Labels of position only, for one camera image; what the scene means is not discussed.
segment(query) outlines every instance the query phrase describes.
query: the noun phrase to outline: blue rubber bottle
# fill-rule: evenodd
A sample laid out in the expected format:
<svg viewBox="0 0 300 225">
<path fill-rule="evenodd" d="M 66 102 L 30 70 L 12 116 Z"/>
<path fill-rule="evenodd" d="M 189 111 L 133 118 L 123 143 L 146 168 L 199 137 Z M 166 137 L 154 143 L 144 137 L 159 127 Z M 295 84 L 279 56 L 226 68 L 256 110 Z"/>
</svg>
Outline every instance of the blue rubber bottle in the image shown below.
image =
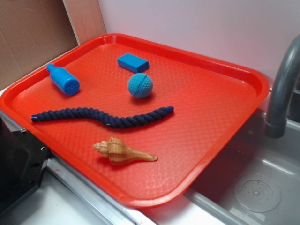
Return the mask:
<svg viewBox="0 0 300 225">
<path fill-rule="evenodd" d="M 53 64 L 49 64 L 46 67 L 50 72 L 50 77 L 59 89 L 66 95 L 74 95 L 79 91 L 79 80 L 71 75 L 66 69 L 61 67 L 55 67 Z"/>
</svg>

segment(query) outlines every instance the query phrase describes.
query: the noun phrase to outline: braided rope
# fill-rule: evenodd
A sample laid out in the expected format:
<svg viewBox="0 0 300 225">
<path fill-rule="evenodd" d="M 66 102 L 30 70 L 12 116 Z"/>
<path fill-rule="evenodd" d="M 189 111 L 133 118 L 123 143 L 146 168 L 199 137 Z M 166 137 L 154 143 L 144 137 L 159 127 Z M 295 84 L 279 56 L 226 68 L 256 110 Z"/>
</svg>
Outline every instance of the braided rope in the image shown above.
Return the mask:
<svg viewBox="0 0 300 225">
<path fill-rule="evenodd" d="M 173 113 L 173 106 L 162 107 L 152 112 L 135 115 L 133 117 L 113 117 L 108 113 L 93 108 L 66 108 L 62 110 L 49 110 L 31 116 L 33 122 L 45 122 L 51 120 L 86 118 L 100 121 L 110 128 L 132 128 L 147 125 Z"/>
</svg>

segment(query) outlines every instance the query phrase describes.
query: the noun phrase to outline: seashell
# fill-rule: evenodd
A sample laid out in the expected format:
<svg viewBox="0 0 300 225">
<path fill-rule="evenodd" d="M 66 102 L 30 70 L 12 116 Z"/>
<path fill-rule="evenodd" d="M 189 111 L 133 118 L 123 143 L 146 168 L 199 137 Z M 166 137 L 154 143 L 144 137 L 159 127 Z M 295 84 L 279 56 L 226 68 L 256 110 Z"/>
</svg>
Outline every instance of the seashell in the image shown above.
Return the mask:
<svg viewBox="0 0 300 225">
<path fill-rule="evenodd" d="M 124 165 L 133 161 L 156 161 L 157 156 L 134 150 L 128 147 L 122 140 L 111 137 L 109 141 L 102 141 L 93 146 L 102 157 L 109 158 L 112 165 Z"/>
</svg>

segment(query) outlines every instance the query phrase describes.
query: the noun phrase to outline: blue ball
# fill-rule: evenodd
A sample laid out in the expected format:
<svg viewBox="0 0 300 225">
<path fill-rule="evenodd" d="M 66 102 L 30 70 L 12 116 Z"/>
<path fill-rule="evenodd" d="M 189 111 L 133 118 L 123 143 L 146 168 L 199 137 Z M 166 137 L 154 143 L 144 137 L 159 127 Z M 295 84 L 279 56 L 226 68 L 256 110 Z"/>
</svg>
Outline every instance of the blue ball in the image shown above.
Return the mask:
<svg viewBox="0 0 300 225">
<path fill-rule="evenodd" d="M 136 98 L 149 96 L 153 89 L 153 81 L 147 74 L 135 74 L 128 82 L 128 90 Z"/>
</svg>

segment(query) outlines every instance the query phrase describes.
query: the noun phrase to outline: sink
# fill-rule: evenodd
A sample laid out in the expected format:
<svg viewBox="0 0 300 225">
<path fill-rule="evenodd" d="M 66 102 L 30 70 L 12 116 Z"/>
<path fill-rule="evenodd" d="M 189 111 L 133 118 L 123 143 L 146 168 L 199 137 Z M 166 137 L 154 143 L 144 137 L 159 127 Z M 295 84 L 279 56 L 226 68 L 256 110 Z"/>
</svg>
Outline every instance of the sink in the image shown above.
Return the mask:
<svg viewBox="0 0 300 225">
<path fill-rule="evenodd" d="M 251 225 L 300 224 L 300 126 L 285 135 L 263 134 L 257 110 L 191 188 L 231 218 Z"/>
</svg>

